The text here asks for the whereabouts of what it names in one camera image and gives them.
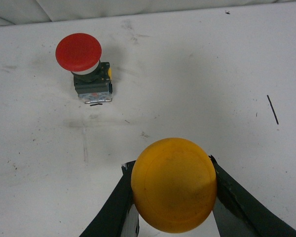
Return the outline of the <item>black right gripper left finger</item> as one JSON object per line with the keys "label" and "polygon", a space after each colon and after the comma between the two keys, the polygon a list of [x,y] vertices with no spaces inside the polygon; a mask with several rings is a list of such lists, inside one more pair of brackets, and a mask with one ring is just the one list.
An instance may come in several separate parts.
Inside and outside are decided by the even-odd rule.
{"label": "black right gripper left finger", "polygon": [[113,192],[82,232],[82,237],[137,237],[139,213],[133,202],[131,174],[135,161],[121,166],[123,175]]}

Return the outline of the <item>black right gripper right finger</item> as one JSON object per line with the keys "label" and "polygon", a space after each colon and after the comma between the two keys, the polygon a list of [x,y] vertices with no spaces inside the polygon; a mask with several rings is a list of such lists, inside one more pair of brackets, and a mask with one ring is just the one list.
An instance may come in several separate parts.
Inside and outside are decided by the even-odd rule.
{"label": "black right gripper right finger", "polygon": [[217,177],[214,218],[222,237],[296,237],[296,230],[274,215],[209,156]]}

